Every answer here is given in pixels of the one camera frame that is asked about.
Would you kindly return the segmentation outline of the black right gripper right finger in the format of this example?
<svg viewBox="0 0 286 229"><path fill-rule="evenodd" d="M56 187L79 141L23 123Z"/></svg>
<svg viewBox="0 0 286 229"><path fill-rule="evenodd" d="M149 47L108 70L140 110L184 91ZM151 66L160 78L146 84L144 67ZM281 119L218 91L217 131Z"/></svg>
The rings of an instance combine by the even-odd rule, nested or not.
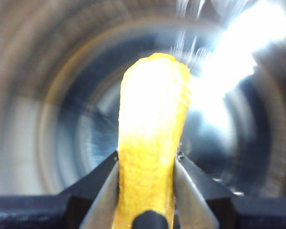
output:
<svg viewBox="0 0 286 229"><path fill-rule="evenodd" d="M286 229L286 198L237 195L183 153L174 160L174 194L183 229Z"/></svg>

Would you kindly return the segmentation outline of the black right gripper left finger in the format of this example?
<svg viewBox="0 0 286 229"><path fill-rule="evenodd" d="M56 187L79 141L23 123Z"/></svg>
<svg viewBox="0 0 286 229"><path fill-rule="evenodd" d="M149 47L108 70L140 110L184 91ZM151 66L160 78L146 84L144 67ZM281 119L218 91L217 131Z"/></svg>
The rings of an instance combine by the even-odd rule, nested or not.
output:
<svg viewBox="0 0 286 229"><path fill-rule="evenodd" d="M0 229L110 228L117 200L118 155L56 195L0 196Z"/></svg>

